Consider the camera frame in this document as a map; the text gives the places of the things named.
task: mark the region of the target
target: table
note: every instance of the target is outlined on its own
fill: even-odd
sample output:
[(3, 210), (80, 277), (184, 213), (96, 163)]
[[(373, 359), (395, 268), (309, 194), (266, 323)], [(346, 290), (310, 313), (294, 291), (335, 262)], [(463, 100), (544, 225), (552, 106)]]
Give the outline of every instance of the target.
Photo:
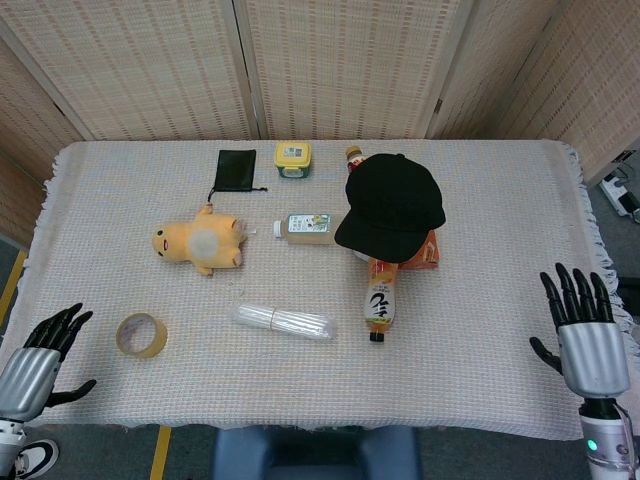
[[(63, 150), (38, 220), (27, 270), (0, 351), (6, 361), (52, 312), (83, 301), (95, 312), (56, 388), (98, 385), (39, 423), (221, 428), (251, 424), (377, 427), (448, 425), (548, 438), (581, 436), (578, 399), (531, 351), (556, 345), (540, 271), (561, 261), (615, 287), (580, 183), (576, 152), (551, 141), (358, 141), (365, 154), (404, 153), (427, 166), (444, 198), (436, 270), (402, 271), (396, 322), (369, 342), (361, 314), (366, 264), (338, 246), (292, 246), (273, 221), (293, 212), (344, 213), (344, 151), (314, 141), (311, 176), (284, 179), (275, 142), (86, 142)], [(254, 186), (216, 193), (217, 211), (254, 231), (244, 265), (202, 277), (162, 261), (151, 235), (188, 221), (211, 187), (221, 149), (257, 150)], [(338, 337), (322, 343), (238, 325), (237, 303), (326, 314)], [(614, 307), (618, 323), (631, 319)], [(144, 311), (169, 330), (165, 349), (138, 360), (115, 346), (119, 323)], [(637, 345), (626, 335), (636, 425)]]

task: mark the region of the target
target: stuffed animal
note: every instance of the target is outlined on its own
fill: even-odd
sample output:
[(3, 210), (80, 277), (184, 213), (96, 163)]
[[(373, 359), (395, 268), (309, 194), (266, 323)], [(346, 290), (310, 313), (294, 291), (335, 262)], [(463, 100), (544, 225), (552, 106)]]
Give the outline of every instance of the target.
[(238, 219), (213, 213), (207, 203), (191, 223), (166, 223), (153, 236), (156, 253), (170, 262), (190, 260), (202, 275), (214, 268), (233, 268), (242, 263), (240, 243), (246, 235)]

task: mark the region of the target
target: packing tape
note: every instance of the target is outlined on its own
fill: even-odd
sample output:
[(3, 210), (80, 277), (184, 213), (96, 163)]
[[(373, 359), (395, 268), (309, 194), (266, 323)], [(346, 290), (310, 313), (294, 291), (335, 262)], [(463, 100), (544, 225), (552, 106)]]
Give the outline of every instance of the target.
[[(153, 339), (146, 346), (136, 348), (134, 346), (134, 336), (138, 330), (146, 325), (153, 325), (155, 333)], [(160, 320), (153, 318), (147, 313), (134, 313), (129, 315), (118, 327), (116, 332), (116, 344), (118, 349), (126, 355), (136, 358), (155, 357), (162, 351), (167, 343), (167, 327)]]

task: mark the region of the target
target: blue chair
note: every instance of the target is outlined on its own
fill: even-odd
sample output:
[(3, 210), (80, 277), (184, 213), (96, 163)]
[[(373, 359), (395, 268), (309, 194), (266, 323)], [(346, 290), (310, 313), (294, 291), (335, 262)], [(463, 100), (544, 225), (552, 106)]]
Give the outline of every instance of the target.
[(211, 480), (421, 480), (415, 429), (285, 427), (219, 430)]

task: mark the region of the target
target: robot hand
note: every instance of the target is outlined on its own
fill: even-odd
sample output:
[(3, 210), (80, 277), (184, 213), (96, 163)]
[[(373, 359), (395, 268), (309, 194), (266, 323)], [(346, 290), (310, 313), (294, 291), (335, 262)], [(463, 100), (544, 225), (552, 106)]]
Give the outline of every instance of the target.
[(595, 301), (589, 282), (573, 270), (580, 300), (566, 268), (556, 264), (564, 305), (553, 281), (542, 272), (551, 317), (558, 333), (560, 357), (551, 354), (539, 338), (531, 337), (533, 351), (547, 365), (564, 376), (569, 389), (583, 398), (615, 398), (630, 387), (624, 345), (613, 321), (609, 294), (602, 279), (591, 274)]
[(584, 398), (579, 413), (592, 478), (635, 479), (638, 457), (631, 419), (615, 400), (630, 387), (629, 371), (609, 294), (595, 273), (591, 274), (594, 299), (580, 270), (573, 270), (578, 294), (566, 268), (557, 263), (556, 271), (564, 303), (549, 275), (543, 272), (540, 278), (558, 334), (560, 357), (537, 337), (531, 337), (529, 343), (543, 362), (564, 376), (567, 387)]
[(60, 364), (73, 345), (80, 328), (91, 318), (78, 303), (41, 322), (24, 347), (17, 349), (0, 375), (0, 477), (9, 475), (25, 444), (22, 425), (54, 407), (84, 397), (96, 385), (89, 380), (72, 392), (53, 393)]

